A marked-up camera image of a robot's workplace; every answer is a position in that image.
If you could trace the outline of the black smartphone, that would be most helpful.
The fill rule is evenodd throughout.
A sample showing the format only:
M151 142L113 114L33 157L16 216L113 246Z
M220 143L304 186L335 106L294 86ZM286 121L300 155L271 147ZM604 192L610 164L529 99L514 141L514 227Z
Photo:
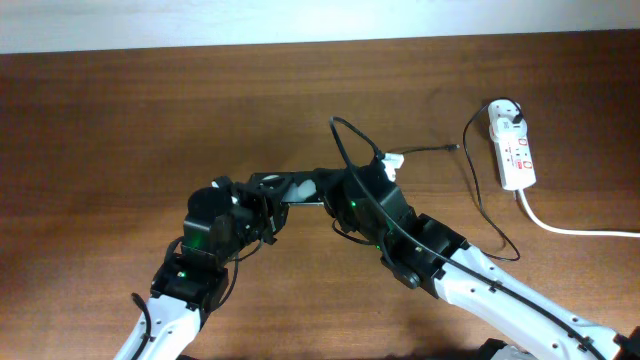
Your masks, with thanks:
M294 184L289 189L283 204L303 206L322 204L321 196L312 174L310 172L280 172L291 173L294 178Z

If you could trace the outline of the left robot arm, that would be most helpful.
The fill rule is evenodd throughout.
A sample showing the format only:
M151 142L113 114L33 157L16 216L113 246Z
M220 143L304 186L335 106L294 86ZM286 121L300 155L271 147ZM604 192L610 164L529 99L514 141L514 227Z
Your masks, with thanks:
M286 222L283 198L293 184L284 174L255 174L247 183L216 178L187 202L184 235L170 243L154 275L150 297L133 293L141 311L118 359L176 359L228 298L237 278L227 264L257 241L275 241Z

